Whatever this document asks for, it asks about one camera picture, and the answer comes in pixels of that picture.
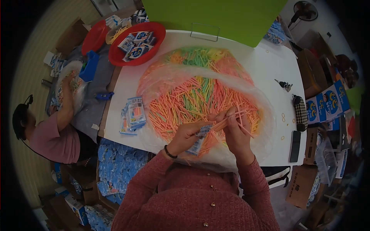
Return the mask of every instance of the green panel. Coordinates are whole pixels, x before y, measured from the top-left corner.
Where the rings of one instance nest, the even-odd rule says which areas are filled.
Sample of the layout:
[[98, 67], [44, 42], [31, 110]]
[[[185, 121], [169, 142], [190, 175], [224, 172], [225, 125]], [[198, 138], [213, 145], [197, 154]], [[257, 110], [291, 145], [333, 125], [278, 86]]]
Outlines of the green panel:
[[[191, 31], [191, 23], [220, 27], [221, 37], [256, 47], [287, 0], [142, 0], [150, 21], [169, 30]], [[214, 27], [194, 31], [217, 35]]]

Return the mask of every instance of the hand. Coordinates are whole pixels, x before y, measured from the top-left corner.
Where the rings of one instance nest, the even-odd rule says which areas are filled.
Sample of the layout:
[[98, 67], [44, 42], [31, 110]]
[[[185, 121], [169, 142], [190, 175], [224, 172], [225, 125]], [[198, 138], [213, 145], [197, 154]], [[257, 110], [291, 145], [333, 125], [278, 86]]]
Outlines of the hand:
[[49, 112], [50, 112], [50, 115], [56, 113], [57, 112], [57, 106], [56, 105], [50, 105]]
[[74, 78], [74, 75], [75, 75], [76, 71], [72, 71], [71, 74], [69, 74], [67, 77], [65, 77], [63, 80], [62, 80], [62, 85], [64, 84], [67, 84], [67, 85], [70, 85], [71, 81], [73, 80]]
[[[231, 107], [229, 110], [220, 112], [217, 115], [209, 115], [208, 120], [220, 122], [227, 117], [227, 127], [223, 129], [225, 132], [226, 143], [232, 152], [236, 160], [242, 160], [246, 164], [251, 164], [254, 161], [254, 154], [250, 150], [250, 135], [240, 129], [238, 123], [240, 123], [239, 116], [235, 116], [237, 111], [236, 107]], [[250, 132], [250, 125], [247, 116], [242, 116], [242, 124], [245, 129]]]
[[185, 152], [199, 139], [195, 133], [199, 132], [201, 127], [212, 124], [213, 122], [199, 121], [195, 123], [182, 124], [177, 129], [175, 137], [167, 145], [167, 151], [173, 156]]

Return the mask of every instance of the pink sweater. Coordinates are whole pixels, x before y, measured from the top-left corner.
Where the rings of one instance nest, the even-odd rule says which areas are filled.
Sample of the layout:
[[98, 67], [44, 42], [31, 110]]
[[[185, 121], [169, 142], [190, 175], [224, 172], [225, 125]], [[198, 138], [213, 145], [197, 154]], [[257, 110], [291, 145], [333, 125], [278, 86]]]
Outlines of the pink sweater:
[[128, 184], [111, 230], [279, 230], [258, 162], [238, 168], [243, 199], [235, 174], [173, 164], [159, 153]]

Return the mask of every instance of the red plastic basin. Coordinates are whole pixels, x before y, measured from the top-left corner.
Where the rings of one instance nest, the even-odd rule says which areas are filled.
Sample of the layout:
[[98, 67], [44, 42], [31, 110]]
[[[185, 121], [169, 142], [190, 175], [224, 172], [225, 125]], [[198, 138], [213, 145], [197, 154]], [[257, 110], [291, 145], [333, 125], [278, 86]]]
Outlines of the red plastic basin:
[[[142, 55], [141, 57], [131, 60], [129, 62], [123, 61], [123, 57], [125, 53], [118, 47], [118, 45], [125, 39], [130, 33], [136, 36], [136, 32], [139, 31], [153, 31], [153, 36], [157, 38], [154, 47]], [[166, 36], [166, 29], [160, 23], [156, 22], [147, 22], [147, 23], [139, 23], [130, 27], [129, 29], [125, 30], [119, 37], [113, 42], [111, 48], [109, 49], [109, 61], [115, 66], [138, 66], [145, 62], [148, 62], [151, 58], [155, 56], [158, 52], [161, 43]]]
[[105, 24], [105, 20], [99, 21], [95, 24], [89, 33], [87, 33], [84, 42], [82, 43], [82, 55], [86, 55], [87, 52], [93, 50], [96, 52], [105, 42], [105, 36], [108, 33], [108, 27]]

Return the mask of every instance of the black houndstooth pouch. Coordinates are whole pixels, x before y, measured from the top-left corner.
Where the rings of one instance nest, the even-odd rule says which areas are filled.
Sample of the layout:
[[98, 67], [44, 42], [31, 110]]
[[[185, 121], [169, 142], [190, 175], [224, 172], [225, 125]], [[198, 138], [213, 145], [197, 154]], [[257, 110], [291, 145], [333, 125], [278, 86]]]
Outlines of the black houndstooth pouch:
[[304, 132], [307, 129], [307, 109], [302, 97], [293, 95], [293, 105], [296, 112], [297, 131]]

